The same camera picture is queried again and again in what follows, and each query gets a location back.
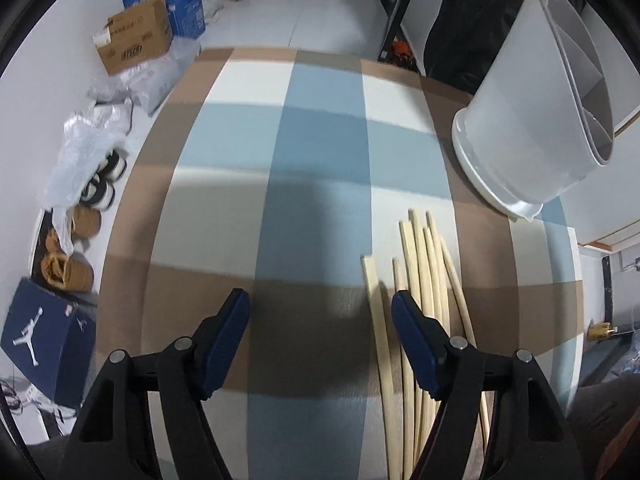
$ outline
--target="white plastic bin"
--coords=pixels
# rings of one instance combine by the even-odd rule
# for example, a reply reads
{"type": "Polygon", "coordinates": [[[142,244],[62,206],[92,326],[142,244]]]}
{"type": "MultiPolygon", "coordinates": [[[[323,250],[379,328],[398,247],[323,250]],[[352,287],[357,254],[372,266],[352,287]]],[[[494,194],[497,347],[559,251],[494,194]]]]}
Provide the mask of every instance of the white plastic bin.
{"type": "Polygon", "coordinates": [[[458,160],[495,208],[531,220],[604,166],[613,127],[602,66],[567,0],[524,0],[478,92],[452,126],[458,160]]]}

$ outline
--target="black and white sneaker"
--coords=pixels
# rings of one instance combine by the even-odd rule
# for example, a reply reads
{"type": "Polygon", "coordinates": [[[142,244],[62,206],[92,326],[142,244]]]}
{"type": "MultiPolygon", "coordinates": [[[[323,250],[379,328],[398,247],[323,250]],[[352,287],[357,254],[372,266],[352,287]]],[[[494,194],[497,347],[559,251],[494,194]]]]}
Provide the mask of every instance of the black and white sneaker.
{"type": "Polygon", "coordinates": [[[111,182],[116,182],[124,175],[126,169],[127,161],[116,150],[113,150],[98,166],[96,173],[111,182]]]}
{"type": "Polygon", "coordinates": [[[100,211],[110,208],[116,197],[116,190],[111,182],[96,173],[82,190],[80,203],[100,211]]]}

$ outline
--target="blue cardboard box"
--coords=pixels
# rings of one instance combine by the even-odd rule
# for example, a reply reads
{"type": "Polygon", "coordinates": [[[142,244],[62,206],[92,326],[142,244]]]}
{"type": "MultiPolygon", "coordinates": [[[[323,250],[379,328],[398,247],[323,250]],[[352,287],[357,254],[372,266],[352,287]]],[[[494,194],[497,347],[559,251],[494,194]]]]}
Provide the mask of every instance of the blue cardboard box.
{"type": "MultiPolygon", "coordinates": [[[[130,7],[142,0],[123,0],[125,7],[130,7]]],[[[169,22],[174,36],[193,38],[194,40],[205,30],[202,0],[165,0],[169,13],[169,22]]]]}
{"type": "Polygon", "coordinates": [[[0,346],[49,400],[78,408],[95,344],[95,323],[69,303],[23,278],[4,322],[0,346]]]}

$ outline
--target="metal screw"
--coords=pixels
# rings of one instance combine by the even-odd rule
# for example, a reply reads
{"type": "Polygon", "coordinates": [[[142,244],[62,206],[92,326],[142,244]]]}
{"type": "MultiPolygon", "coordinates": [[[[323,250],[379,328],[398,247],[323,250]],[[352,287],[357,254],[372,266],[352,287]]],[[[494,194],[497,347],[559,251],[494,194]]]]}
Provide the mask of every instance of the metal screw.
{"type": "Polygon", "coordinates": [[[462,336],[455,335],[451,339],[449,339],[451,346],[453,348],[457,348],[458,350],[464,350],[466,346],[468,346],[469,342],[463,338],[462,336]]]}
{"type": "Polygon", "coordinates": [[[191,338],[190,337],[181,337],[174,343],[176,350],[188,350],[191,348],[191,338]]]}
{"type": "Polygon", "coordinates": [[[520,359],[523,363],[530,363],[533,359],[533,354],[529,352],[529,350],[525,350],[521,348],[516,352],[516,357],[520,359]]]}
{"type": "Polygon", "coordinates": [[[125,356],[126,354],[124,353],[124,350],[114,350],[113,352],[111,352],[111,355],[109,355],[109,361],[111,361],[113,364],[116,364],[122,361],[125,356]]]}

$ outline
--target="jordan shoe box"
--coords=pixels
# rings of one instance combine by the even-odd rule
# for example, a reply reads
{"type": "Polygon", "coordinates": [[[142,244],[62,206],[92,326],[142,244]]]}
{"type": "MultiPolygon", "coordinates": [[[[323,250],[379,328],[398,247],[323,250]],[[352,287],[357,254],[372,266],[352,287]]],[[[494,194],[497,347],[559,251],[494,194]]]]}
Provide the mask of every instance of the jordan shoe box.
{"type": "Polygon", "coordinates": [[[0,346],[49,400],[68,408],[82,401],[95,344],[95,322],[23,278],[6,316],[0,346]]]}

